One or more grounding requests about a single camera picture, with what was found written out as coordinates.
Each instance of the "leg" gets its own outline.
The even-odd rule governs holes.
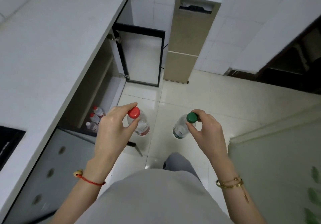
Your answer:
[[[164,162],[163,169],[172,172],[186,171],[193,174],[195,177],[199,179],[194,168],[192,167],[192,164],[185,157],[183,157],[180,153],[177,152],[172,153],[167,158],[167,160]]]

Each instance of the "glass panel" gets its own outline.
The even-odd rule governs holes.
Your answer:
[[[157,84],[162,38],[118,32],[130,80]]]

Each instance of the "door frame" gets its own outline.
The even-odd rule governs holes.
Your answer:
[[[162,30],[155,30],[155,29],[150,29],[150,28],[145,28],[145,27],[140,27],[140,26],[134,26],[134,25],[128,25],[128,24],[122,24],[122,23],[114,23],[112,26],[112,31],[115,35],[115,37],[119,37],[118,31],[124,31],[124,32],[129,32],[129,33],[134,33],[134,34],[141,34],[141,35],[147,35],[147,36],[153,36],[153,37],[159,37],[162,38],[162,46],[160,49],[160,58],[159,58],[159,69],[158,69],[158,82],[157,84],[152,84],[152,83],[147,83],[147,82],[141,82],[141,81],[136,81],[136,80],[131,80],[130,79],[130,74],[128,72],[127,64],[126,64],[126,59],[125,59],[125,54],[122,48],[121,41],[120,43],[116,42],[120,60],[123,66],[126,82],[131,82],[135,84],[143,84],[143,85],[149,85],[149,86],[154,86],[154,87],[159,87],[159,82],[161,79],[161,69],[162,69],[162,60],[163,60],[163,50],[164,50],[164,42],[165,42],[165,31]]]

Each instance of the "gold bangle bracelet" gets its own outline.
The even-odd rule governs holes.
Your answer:
[[[216,180],[216,185],[220,188],[237,188],[240,187],[244,184],[243,180],[241,179],[239,183],[234,184],[234,185],[230,185],[230,186],[226,186],[226,185],[221,185],[219,184],[219,180]]]

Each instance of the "open cabinet door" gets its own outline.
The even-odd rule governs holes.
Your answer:
[[[121,23],[112,29],[126,81],[159,87],[165,31]]]

